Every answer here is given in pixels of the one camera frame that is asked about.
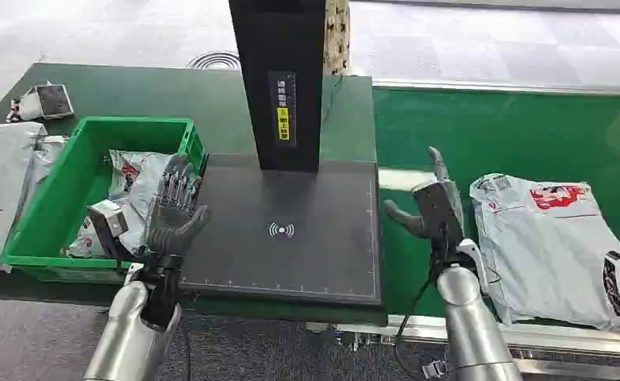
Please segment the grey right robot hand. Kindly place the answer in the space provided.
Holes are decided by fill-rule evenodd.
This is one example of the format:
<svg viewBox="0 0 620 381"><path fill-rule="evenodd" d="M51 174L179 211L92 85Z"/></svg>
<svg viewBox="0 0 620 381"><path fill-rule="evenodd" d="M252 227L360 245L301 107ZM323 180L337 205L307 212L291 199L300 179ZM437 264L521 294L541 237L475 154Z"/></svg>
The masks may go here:
<svg viewBox="0 0 620 381"><path fill-rule="evenodd" d="M435 180L418 184L411 190L419 214L409 214L389 199L384 201L384 209L390 219L412 236L455 248L464 239L460 193L440 151L430 146L428 153L433 161Z"/></svg>

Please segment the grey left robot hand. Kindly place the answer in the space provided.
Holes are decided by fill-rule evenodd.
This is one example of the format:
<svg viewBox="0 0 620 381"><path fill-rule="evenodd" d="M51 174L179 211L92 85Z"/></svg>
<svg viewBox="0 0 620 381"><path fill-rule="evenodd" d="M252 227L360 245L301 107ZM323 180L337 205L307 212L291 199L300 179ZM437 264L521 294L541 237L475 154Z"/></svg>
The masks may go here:
<svg viewBox="0 0 620 381"><path fill-rule="evenodd" d="M185 153L169 159L148 210L144 243L153 252L184 256L208 222L208 206L198 200L202 177Z"/></svg>

